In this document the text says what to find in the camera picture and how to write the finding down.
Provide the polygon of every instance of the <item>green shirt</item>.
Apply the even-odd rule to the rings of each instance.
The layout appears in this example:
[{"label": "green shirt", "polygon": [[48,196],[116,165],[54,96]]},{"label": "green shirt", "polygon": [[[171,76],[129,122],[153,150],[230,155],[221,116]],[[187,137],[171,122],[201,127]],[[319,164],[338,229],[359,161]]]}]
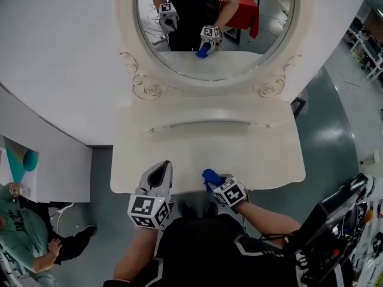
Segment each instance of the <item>green shirt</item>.
[{"label": "green shirt", "polygon": [[21,209],[13,199],[8,186],[0,189],[0,215],[6,222],[0,230],[0,244],[21,265],[32,270],[35,257],[47,253],[47,227],[39,215]]}]

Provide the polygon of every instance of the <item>round mirror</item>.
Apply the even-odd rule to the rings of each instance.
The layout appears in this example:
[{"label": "round mirror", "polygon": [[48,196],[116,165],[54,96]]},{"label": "round mirror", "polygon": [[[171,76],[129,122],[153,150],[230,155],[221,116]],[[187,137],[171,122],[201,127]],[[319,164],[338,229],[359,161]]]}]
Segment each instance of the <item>round mirror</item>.
[{"label": "round mirror", "polygon": [[141,32],[173,71],[218,81],[261,65],[282,43],[294,0],[137,0]]}]

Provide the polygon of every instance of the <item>white mirror frame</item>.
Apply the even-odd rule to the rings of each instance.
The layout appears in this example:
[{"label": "white mirror frame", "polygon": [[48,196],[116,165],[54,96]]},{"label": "white mirror frame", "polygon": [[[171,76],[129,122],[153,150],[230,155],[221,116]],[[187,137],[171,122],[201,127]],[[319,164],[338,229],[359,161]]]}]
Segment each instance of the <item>white mirror frame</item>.
[{"label": "white mirror frame", "polygon": [[138,62],[139,72],[155,78],[163,86],[192,93],[213,94],[260,84],[274,78],[304,42],[313,16],[312,0],[294,0],[294,13],[285,38],[273,54],[255,69],[238,77],[219,81],[196,80],[173,71],[152,52],[139,26],[137,0],[115,1],[124,50]]}]

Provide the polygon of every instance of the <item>decorative scroll ornament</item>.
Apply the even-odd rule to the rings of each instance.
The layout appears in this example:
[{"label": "decorative scroll ornament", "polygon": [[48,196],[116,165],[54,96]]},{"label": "decorative scroll ornament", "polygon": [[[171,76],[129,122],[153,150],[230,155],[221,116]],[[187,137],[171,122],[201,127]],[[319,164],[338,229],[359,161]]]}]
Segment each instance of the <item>decorative scroll ornament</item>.
[{"label": "decorative scroll ornament", "polygon": [[128,59],[127,59],[127,64],[125,64],[125,66],[127,67],[128,71],[129,71],[129,74],[136,74],[137,71],[138,71],[138,62],[137,60],[134,58],[134,56],[132,56],[129,52],[127,51],[124,51],[124,52],[120,52],[120,55],[124,55],[124,56],[127,56]]},{"label": "decorative scroll ornament", "polygon": [[259,90],[259,95],[261,97],[270,98],[275,97],[282,93],[286,85],[286,76],[288,69],[290,67],[295,67],[296,57],[301,57],[302,55],[297,54],[289,58],[289,60],[283,66],[283,71],[279,73],[276,77],[271,80],[268,80],[262,84]]},{"label": "decorative scroll ornament", "polygon": [[156,100],[161,94],[161,88],[157,84],[150,84],[144,74],[136,74],[133,77],[133,93],[142,100]]}]

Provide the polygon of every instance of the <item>person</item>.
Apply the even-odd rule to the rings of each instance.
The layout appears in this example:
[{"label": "person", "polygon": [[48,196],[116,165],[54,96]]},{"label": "person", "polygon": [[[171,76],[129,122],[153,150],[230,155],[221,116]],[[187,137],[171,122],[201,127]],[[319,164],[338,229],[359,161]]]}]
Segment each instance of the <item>person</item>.
[{"label": "person", "polygon": [[0,189],[0,244],[21,265],[34,273],[52,268],[80,256],[97,229],[90,225],[71,237],[53,231],[48,208],[63,212],[69,203],[34,203],[26,200],[26,208],[15,201],[19,184],[9,183]]},{"label": "person", "polygon": [[[262,235],[291,234],[300,228],[294,219],[243,200],[234,206]],[[183,203],[182,218],[163,233],[157,255],[157,230],[139,228],[124,258],[104,287],[125,286],[306,286],[296,262],[283,256],[285,240],[275,246],[245,235],[242,225],[228,214],[218,214],[210,203],[203,219]],[[351,287],[352,266],[342,267],[344,287]],[[323,284],[336,286],[330,273]]]},{"label": "person", "polygon": [[226,0],[220,11],[220,0],[153,0],[157,10],[161,4],[173,3],[179,16],[178,29],[169,33],[172,51],[198,51],[204,26],[218,26],[221,30],[235,15],[239,0]]}]

